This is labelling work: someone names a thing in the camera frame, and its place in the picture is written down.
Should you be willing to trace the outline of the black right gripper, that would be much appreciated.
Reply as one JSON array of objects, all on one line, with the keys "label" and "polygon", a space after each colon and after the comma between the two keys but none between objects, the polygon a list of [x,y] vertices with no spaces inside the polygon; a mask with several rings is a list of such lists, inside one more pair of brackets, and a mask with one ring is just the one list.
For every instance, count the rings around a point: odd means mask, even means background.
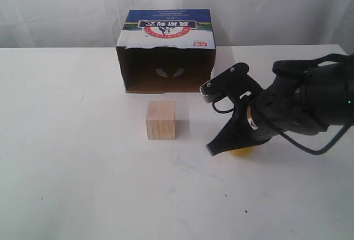
[{"label": "black right gripper", "polygon": [[287,137],[287,132],[316,135],[327,131],[329,125],[315,113],[315,108],[306,99],[305,80],[275,79],[267,88],[251,79],[245,85],[241,104],[219,112],[232,112],[231,118],[206,147],[212,156],[265,144],[279,135]]}]

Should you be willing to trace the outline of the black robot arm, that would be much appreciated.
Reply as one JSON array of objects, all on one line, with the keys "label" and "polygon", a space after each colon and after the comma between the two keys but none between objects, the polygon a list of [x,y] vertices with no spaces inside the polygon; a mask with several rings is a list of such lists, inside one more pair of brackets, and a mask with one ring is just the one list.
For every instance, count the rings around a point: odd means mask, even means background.
[{"label": "black robot arm", "polygon": [[353,56],[329,54],[311,60],[279,60],[273,83],[262,88],[239,62],[205,82],[200,93],[214,106],[230,99],[231,118],[207,145],[211,155],[265,144],[289,133],[314,136],[331,126],[337,134],[321,149],[295,140],[291,144],[312,155],[331,149],[353,126]]}]

